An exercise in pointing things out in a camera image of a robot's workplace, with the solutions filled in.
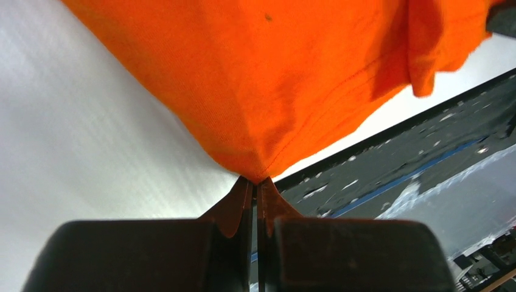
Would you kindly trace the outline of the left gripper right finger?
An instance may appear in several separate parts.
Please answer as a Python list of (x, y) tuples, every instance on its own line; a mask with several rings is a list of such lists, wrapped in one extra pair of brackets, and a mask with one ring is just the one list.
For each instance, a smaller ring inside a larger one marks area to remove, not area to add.
[(408, 220), (305, 217), (256, 187), (260, 291), (454, 291), (436, 236)]

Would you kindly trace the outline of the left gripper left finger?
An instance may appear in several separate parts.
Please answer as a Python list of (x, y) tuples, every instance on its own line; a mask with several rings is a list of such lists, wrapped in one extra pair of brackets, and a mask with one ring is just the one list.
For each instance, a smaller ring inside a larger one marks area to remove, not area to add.
[(239, 178), (196, 219), (70, 221), (24, 291), (248, 291), (254, 185)]

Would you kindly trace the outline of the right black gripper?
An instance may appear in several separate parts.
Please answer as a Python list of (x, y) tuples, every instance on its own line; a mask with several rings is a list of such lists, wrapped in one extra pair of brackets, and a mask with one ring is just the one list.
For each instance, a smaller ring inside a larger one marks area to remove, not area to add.
[(515, 38), (515, 4), (497, 4), (490, 8), (486, 30)]

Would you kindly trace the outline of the orange t-shirt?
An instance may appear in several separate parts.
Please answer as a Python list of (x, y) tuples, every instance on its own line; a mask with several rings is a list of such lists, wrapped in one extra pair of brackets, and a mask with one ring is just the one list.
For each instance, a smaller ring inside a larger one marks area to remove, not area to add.
[(495, 1), (66, 1), (206, 153), (254, 183), (432, 93)]

